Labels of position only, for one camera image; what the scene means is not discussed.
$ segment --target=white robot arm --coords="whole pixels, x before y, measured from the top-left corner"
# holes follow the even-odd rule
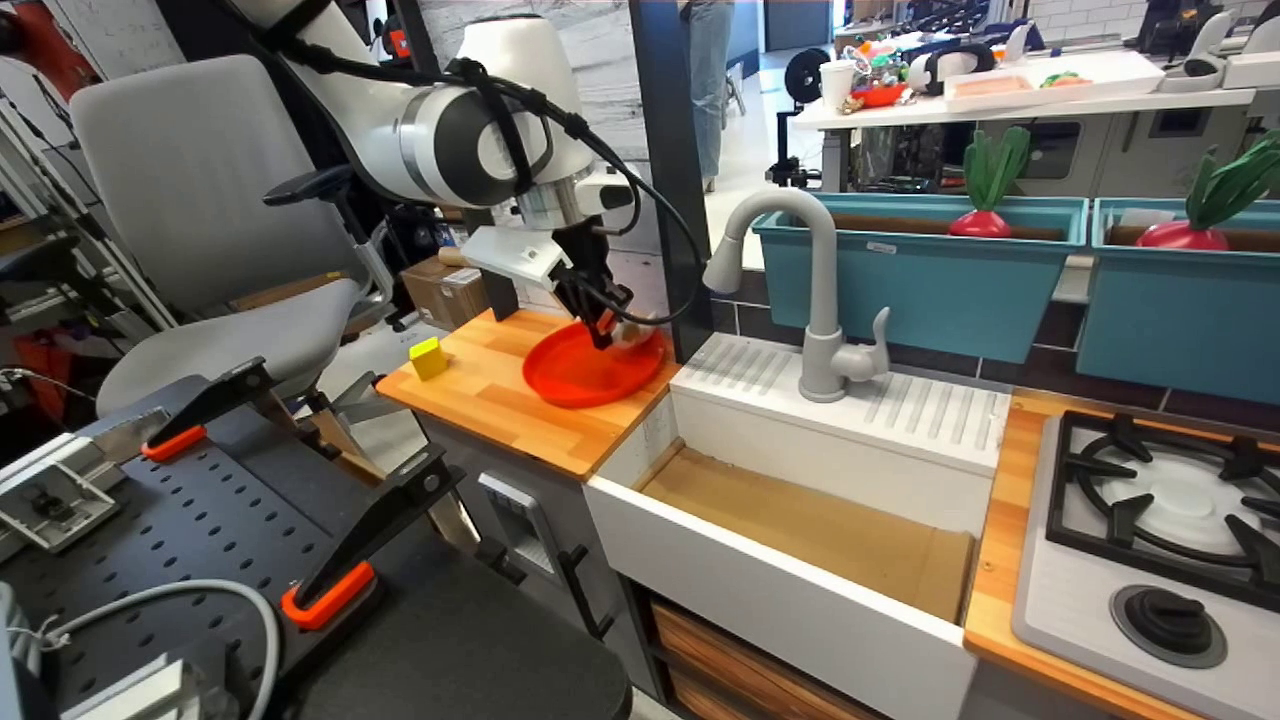
[[[388,80],[369,64],[366,38],[333,0],[230,5],[330,106],[378,191],[451,209],[520,201],[520,232],[484,229],[466,252],[489,273],[553,284],[598,345],[607,345],[618,309],[632,293],[607,277],[602,209],[593,205],[602,197],[579,191],[602,142],[590,148],[527,106],[547,101],[562,118],[578,118],[579,106],[547,19],[467,22],[460,57],[477,64],[466,80]]]

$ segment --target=farmhouse sink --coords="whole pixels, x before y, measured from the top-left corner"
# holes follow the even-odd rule
[[[802,396],[802,346],[713,335],[593,476],[607,565],[885,717],[959,717],[968,548],[1008,391],[893,370]]]

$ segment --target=gray faucet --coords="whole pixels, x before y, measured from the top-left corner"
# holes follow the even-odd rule
[[[843,396],[848,382],[869,382],[887,370],[887,309],[873,320],[876,345],[843,345],[842,328],[842,299],[835,299],[835,221],[832,212],[802,191],[802,189],[762,189],[748,201],[740,201],[725,222],[725,238],[715,254],[706,266],[706,284],[713,293],[738,293],[746,277],[746,234],[762,212],[787,212],[811,232],[811,294],[809,294],[809,322],[805,322],[805,370],[802,370],[802,396],[815,405],[832,405]]]

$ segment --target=small yellow toy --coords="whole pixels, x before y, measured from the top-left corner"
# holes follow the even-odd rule
[[[429,335],[421,345],[410,346],[410,365],[421,381],[434,381],[447,369],[447,357],[440,346],[440,335]]]

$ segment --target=wooden cabinet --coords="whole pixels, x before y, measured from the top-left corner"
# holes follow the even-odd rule
[[[669,662],[671,694],[683,710],[715,717],[809,717],[862,720],[876,717],[855,699],[802,675],[795,668],[725,636],[720,628],[651,598],[661,659]]]

